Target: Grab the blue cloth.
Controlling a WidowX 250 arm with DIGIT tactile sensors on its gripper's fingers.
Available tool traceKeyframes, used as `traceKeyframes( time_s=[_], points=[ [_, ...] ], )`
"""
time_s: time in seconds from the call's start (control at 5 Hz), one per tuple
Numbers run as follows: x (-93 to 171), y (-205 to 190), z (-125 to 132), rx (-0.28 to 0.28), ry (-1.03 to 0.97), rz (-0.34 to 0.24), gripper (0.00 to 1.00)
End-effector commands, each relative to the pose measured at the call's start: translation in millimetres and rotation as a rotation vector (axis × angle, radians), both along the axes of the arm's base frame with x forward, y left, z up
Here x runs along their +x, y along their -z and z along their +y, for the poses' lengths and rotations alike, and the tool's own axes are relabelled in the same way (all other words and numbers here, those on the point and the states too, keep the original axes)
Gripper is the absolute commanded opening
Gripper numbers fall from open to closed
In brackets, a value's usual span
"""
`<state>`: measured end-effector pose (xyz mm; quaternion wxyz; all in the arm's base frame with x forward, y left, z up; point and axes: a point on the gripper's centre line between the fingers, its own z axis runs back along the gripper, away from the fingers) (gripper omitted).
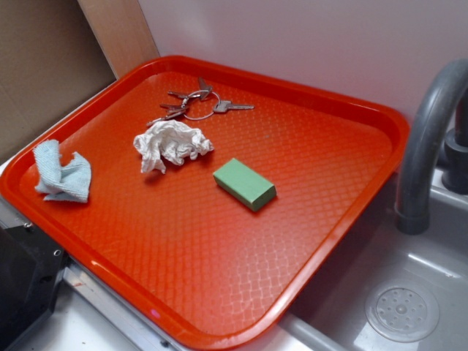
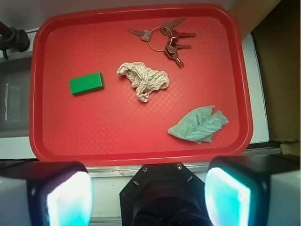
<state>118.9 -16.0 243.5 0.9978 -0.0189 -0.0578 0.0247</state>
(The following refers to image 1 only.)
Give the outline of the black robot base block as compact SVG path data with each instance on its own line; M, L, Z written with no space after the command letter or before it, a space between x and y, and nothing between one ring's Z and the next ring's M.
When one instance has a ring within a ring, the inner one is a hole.
M54 312L67 253L38 227L1 229L1 349Z

